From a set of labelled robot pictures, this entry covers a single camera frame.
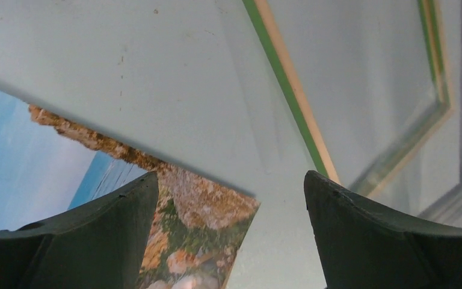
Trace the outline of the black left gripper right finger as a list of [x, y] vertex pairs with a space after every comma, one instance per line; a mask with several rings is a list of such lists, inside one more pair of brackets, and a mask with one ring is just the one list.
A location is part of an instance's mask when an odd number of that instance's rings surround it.
[[462, 288], [462, 228], [394, 210], [314, 170], [304, 195], [328, 288]]

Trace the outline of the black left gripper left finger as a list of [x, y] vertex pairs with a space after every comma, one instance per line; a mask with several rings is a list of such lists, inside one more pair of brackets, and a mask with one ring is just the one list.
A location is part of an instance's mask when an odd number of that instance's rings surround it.
[[134, 288], [158, 195], [149, 172], [64, 213], [0, 231], [0, 288]]

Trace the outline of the beach landscape photo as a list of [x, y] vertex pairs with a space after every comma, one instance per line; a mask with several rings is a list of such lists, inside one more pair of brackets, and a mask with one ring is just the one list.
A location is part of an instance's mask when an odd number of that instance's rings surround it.
[[0, 231], [153, 172], [159, 195], [134, 288], [224, 288], [259, 202], [0, 91]]

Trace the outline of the wooden picture frame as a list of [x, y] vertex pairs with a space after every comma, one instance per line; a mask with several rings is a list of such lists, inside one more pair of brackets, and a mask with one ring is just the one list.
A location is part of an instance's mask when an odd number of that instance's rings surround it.
[[[243, 4], [312, 162], [319, 173], [340, 183], [339, 174], [316, 121], [314, 110], [310, 106], [268, 1], [244, 1]], [[373, 196], [382, 190], [454, 112], [455, 96], [448, 71], [448, 50], [441, 2], [417, 1], [416, 9], [430, 71], [429, 93], [435, 100], [353, 181], [353, 190], [364, 196]]]

